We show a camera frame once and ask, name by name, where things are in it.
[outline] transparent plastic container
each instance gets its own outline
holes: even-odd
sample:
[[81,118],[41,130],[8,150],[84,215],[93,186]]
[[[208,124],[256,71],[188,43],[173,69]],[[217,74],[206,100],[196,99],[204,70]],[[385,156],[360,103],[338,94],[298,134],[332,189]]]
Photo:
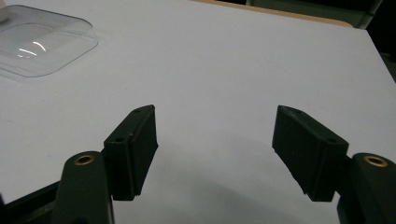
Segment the transparent plastic container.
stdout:
[[0,74],[42,77],[97,44],[92,25],[82,19],[32,7],[0,8]]

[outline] table surface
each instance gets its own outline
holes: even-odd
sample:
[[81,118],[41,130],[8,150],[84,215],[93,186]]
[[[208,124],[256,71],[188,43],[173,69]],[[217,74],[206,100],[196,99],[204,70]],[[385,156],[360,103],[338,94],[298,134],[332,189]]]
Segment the table surface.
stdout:
[[46,77],[0,76],[0,192],[59,180],[133,109],[160,147],[117,223],[338,223],[271,148],[278,105],[396,161],[396,88],[366,31],[181,0],[9,1],[92,23],[99,45]]

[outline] screw hole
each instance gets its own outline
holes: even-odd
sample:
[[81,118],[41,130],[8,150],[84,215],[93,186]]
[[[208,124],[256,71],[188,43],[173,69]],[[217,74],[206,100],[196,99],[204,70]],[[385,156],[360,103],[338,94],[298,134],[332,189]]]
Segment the screw hole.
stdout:
[[364,159],[373,166],[377,166],[377,167],[388,166],[388,163],[384,159],[377,156],[365,156]]
[[92,155],[80,156],[75,160],[75,165],[86,165],[88,163],[91,163],[94,159],[95,157]]

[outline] white table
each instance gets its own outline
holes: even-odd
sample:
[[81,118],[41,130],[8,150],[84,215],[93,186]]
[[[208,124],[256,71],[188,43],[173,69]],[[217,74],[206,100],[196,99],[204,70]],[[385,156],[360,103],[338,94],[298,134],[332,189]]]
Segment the white table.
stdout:
[[83,18],[99,45],[39,78],[0,77],[6,203],[59,180],[134,108],[160,147],[117,223],[338,223],[271,148],[278,105],[396,161],[396,88],[363,30],[181,0],[8,1]]

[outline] black mechanical part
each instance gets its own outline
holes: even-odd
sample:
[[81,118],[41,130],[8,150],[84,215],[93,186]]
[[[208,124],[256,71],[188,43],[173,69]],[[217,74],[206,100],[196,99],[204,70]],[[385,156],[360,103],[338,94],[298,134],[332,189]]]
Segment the black mechanical part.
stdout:
[[111,224],[114,222],[112,211],[102,154],[82,152],[67,160],[51,223]]
[[396,223],[395,163],[374,154],[358,153],[352,157],[350,177],[365,223]]
[[303,111],[278,107],[273,148],[312,201],[332,201],[335,164],[345,162],[347,147],[347,141]]
[[12,203],[0,197],[0,223],[113,223],[111,194],[132,200],[141,193],[157,147],[154,105],[137,108],[107,138],[102,153],[70,158],[60,182]]
[[347,146],[305,112],[278,107],[273,148],[304,193],[330,202],[337,191],[341,224],[395,224],[396,165],[369,153],[350,159]]
[[2,203],[0,223],[50,223],[58,184],[59,182],[48,185],[12,203]]
[[106,139],[102,153],[113,164],[113,200],[131,201],[140,195],[157,147],[154,105],[132,111]]

